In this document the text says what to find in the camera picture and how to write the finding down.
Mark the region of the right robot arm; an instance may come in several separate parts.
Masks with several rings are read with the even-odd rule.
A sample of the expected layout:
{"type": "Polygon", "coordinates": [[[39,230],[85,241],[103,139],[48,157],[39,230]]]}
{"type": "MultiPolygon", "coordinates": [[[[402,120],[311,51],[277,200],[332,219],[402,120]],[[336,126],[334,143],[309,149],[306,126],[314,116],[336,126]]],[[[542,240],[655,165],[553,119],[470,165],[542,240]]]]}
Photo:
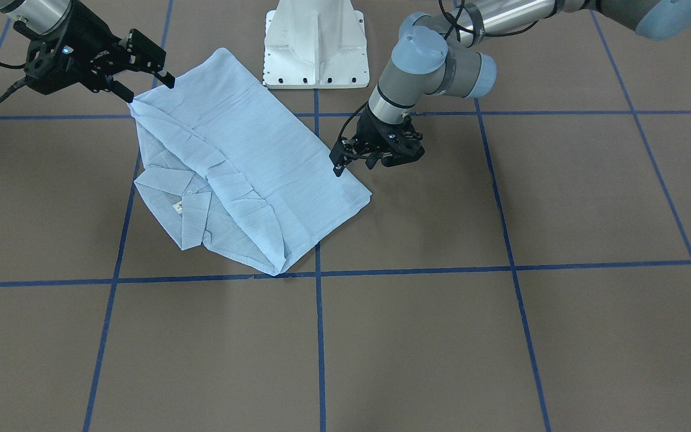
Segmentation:
{"type": "Polygon", "coordinates": [[[118,37],[80,1],[0,1],[0,12],[30,40],[25,76],[14,89],[27,86],[50,95],[79,83],[93,93],[107,91],[132,102],[134,93],[115,80],[124,71],[145,72],[175,87],[161,46],[136,28],[118,37]]]}

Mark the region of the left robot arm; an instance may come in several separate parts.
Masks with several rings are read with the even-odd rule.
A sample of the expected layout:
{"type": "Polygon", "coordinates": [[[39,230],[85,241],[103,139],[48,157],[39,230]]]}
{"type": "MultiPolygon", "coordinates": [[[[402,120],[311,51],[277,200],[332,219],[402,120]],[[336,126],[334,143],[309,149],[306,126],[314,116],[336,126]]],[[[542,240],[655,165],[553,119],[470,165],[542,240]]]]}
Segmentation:
{"type": "Polygon", "coordinates": [[[594,11],[653,41],[691,25],[691,1],[461,1],[436,16],[407,16],[375,88],[356,112],[353,137],[338,135],[330,152],[334,174],[357,160],[368,169],[413,163],[424,155],[411,111],[424,95],[482,98],[494,87],[493,58],[472,47],[515,37],[563,13],[594,11]]]}

